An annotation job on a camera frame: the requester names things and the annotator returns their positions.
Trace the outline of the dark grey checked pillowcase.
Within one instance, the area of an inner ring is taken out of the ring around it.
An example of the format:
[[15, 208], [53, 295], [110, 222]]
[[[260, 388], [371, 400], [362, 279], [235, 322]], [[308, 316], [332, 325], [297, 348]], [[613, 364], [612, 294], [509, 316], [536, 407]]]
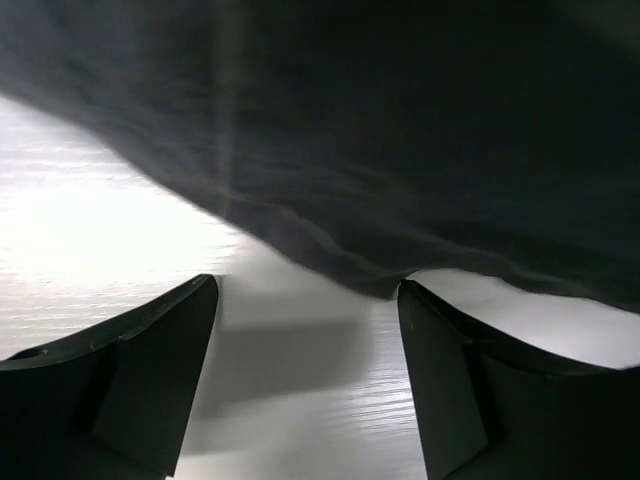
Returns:
[[357, 293], [639, 309], [635, 1], [5, 1], [1, 91]]

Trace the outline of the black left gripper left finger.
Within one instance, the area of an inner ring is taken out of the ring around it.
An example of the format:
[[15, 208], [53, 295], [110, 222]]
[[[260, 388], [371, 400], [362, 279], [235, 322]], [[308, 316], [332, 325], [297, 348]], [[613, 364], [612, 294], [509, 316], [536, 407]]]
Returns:
[[1, 475], [12, 480], [167, 479], [214, 326], [216, 279], [1, 363]]

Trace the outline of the white pillow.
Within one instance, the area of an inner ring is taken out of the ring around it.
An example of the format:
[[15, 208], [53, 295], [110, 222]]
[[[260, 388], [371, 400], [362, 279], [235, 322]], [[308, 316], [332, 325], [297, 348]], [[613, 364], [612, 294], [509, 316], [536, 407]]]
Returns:
[[[211, 267], [223, 277], [226, 331], [296, 333], [357, 362], [372, 355], [385, 332], [388, 344], [399, 340], [393, 302], [350, 293], [245, 235], [219, 247]], [[639, 363], [636, 314], [584, 299], [529, 294], [456, 270], [412, 278], [459, 310], [551, 353], [617, 369]]]

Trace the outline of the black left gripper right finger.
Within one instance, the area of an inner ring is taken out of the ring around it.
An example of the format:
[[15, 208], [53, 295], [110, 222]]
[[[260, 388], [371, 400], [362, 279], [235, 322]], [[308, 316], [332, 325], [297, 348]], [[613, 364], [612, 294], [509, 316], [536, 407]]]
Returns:
[[429, 478], [638, 477], [637, 368], [544, 351], [414, 281], [397, 304]]

